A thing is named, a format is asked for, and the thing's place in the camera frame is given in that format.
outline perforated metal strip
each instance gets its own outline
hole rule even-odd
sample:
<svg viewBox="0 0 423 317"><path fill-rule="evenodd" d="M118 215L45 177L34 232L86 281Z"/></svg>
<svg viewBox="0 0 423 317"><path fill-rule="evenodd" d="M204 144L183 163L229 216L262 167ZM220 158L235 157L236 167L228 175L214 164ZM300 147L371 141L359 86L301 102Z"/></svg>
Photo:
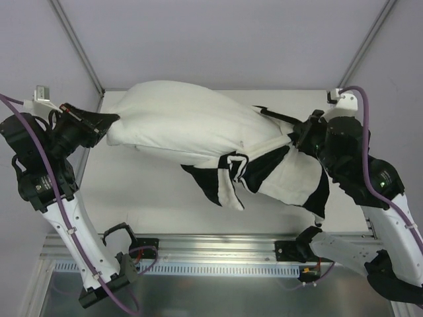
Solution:
<svg viewBox="0 0 423 317"><path fill-rule="evenodd" d="M137 264L139 271L146 269L151 262ZM73 261L58 261L56 272L78 272ZM196 263L157 263L146 275L189 275L189 276L240 276L240 277L299 277L299 266L289 264L196 264Z"/></svg>

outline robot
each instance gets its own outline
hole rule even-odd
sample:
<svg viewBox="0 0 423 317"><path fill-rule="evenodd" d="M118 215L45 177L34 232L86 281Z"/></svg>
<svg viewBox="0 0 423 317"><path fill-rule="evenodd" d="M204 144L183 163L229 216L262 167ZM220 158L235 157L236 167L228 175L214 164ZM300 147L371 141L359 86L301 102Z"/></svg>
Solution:
<svg viewBox="0 0 423 317"><path fill-rule="evenodd" d="M293 144L319 160L332 181L362 208L383 245L357 246L312 226L276 251L303 263L316 256L330 259L366 277L388 300L423 304L422 237L397 171L368 154L368 116L363 128L354 117L358 107L356 98L349 100L350 89L362 94L368 111L367 96L360 87L334 89L327 94L330 110L315 110L307 121L295 122ZM0 100L8 106L13 101L3 95ZM57 230L77 263L83 280L81 305L89 307L107 296L116 299L114 292L137 278L129 249L139 244L126 224L111 228L100 239L67 158L79 146L94 147L119 116L62 104L46 122L11 110L14 115L0 124L0 134L16 153L12 166L20 196Z"/></svg>

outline white tabletop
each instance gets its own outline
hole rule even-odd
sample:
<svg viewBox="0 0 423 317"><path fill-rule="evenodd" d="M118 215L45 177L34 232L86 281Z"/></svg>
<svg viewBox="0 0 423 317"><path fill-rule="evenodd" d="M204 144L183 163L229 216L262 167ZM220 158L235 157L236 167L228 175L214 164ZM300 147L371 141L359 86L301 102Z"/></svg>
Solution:
<svg viewBox="0 0 423 317"><path fill-rule="evenodd" d="M314 109L327 109L323 90L224 90L243 104L267 106L301 120ZM102 110L125 92L106 92ZM314 217L299 207L242 188L237 194L244 211L210 202L194 179L173 162L123 146L109 147L105 138L89 153L81 192L98 232L127 222L135 233L298 234ZM361 208L335 184L330 184L328 232L367 232Z"/></svg>

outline table surface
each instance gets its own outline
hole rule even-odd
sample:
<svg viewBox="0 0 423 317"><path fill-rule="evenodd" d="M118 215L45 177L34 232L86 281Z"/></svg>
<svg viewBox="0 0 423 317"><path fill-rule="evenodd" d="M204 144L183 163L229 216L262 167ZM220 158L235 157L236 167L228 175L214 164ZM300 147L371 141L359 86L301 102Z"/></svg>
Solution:
<svg viewBox="0 0 423 317"><path fill-rule="evenodd" d="M328 108L323 90L220 92L242 104L267 106L301 120L314 109ZM102 110L118 102L124 93L106 92ZM81 192L99 233L126 222L139 234L298 234L314 221L314 216L300 207L252 195L242 188L237 188L237 194L244 211L218 207L179 165L131 148L109 147L105 138L90 150ZM336 184L330 184L323 229L367 232L361 208Z"/></svg>

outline gray floor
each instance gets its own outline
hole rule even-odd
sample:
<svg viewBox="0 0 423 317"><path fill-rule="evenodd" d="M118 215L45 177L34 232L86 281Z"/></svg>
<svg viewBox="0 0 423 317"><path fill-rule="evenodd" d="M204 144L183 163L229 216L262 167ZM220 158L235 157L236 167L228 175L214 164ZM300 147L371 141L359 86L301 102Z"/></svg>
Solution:
<svg viewBox="0 0 423 317"><path fill-rule="evenodd" d="M393 316L389 302L367 281L336 267L317 287L296 291L295 279L257 277L143 276L131 286L145 317L359 317ZM110 299L84 310L78 296L77 273L54 273L42 317L123 317ZM127 290L118 297L130 307Z"/></svg>

